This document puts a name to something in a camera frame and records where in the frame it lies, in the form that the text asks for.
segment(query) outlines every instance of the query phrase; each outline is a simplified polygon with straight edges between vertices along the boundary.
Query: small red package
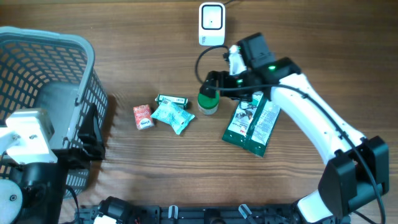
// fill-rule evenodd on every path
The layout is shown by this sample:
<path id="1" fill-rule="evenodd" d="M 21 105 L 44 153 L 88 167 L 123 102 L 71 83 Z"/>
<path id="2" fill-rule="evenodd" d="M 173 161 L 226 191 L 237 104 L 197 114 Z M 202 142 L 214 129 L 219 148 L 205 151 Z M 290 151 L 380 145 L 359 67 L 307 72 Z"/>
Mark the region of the small red package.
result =
<path id="1" fill-rule="evenodd" d="M 135 106 L 132 110 L 136 117 L 138 130 L 150 128 L 154 125 L 154 121 L 150 116 L 152 113 L 150 112 L 149 105 Z"/>

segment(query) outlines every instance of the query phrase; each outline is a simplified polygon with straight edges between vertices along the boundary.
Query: green lid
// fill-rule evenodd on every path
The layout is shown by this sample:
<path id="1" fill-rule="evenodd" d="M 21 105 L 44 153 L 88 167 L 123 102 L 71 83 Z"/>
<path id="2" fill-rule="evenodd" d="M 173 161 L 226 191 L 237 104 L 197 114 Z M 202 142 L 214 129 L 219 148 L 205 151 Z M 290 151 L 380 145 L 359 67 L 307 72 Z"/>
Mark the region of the green lid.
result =
<path id="1" fill-rule="evenodd" d="M 198 94 L 198 104 L 206 110 L 210 110 L 215 108 L 218 105 L 218 102 L 220 100 L 220 96 L 218 95 L 218 92 L 216 92 L 216 98 L 210 98 L 207 97 L 201 93 Z"/>

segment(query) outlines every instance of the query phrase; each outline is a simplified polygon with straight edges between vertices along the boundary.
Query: light blue pouch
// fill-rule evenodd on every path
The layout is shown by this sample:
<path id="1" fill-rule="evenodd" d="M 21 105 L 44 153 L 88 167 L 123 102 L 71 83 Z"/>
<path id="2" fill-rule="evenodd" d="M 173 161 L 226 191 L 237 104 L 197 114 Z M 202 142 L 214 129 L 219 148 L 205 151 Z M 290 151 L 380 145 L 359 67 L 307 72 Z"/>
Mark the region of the light blue pouch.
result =
<path id="1" fill-rule="evenodd" d="M 164 99 L 151 118 L 171 125 L 176 134 L 181 134 L 195 115 L 186 112 L 168 99 Z"/>

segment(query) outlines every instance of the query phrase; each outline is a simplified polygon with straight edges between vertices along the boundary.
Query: plastic basket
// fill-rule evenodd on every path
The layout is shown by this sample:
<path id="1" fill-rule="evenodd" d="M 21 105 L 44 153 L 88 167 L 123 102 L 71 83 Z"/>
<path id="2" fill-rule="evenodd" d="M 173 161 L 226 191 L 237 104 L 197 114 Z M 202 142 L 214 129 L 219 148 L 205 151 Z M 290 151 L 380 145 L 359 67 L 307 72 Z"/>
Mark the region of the plastic basket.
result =
<path id="1" fill-rule="evenodd" d="M 89 105 L 96 105 L 99 128 L 108 107 L 94 60 L 90 43 L 77 35 L 0 27 L 0 125 L 20 108 L 44 108 L 55 129 L 51 149 L 82 148 L 78 130 Z M 10 172 L 1 167 L 0 177 Z M 71 170 L 67 184 L 78 194 L 88 176 L 88 169 Z"/>

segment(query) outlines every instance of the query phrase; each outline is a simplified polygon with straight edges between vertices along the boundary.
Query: table top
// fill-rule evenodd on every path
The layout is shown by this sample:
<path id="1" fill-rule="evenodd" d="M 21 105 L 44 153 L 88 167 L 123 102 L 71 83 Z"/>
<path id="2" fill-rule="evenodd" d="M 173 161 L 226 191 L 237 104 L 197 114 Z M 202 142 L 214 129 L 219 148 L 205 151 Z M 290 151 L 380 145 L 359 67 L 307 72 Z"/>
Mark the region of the table top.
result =
<path id="1" fill-rule="evenodd" d="M 264 158 L 221 140 L 236 102 L 198 110 L 193 66 L 200 2 L 0 6 L 0 26 L 78 34 L 96 53 L 95 70 L 108 93 L 103 127 L 106 160 L 93 163 L 80 205 L 108 196 L 145 205 L 290 203 L 313 192 L 324 170 L 316 149 L 281 112 Z M 397 218 L 398 2 L 241 1 L 228 5 L 226 45 L 262 32 L 277 58 L 292 58 L 314 89 L 353 127 L 380 135 L 390 147 L 387 221 Z M 223 50 L 200 64 L 227 70 Z M 180 136 L 164 123 L 138 131 L 132 108 L 159 94 L 187 97 L 197 118 Z M 71 220 L 73 200 L 60 221 Z M 379 221 L 377 203 L 360 209 Z M 363 223 L 353 215 L 354 223 Z"/>

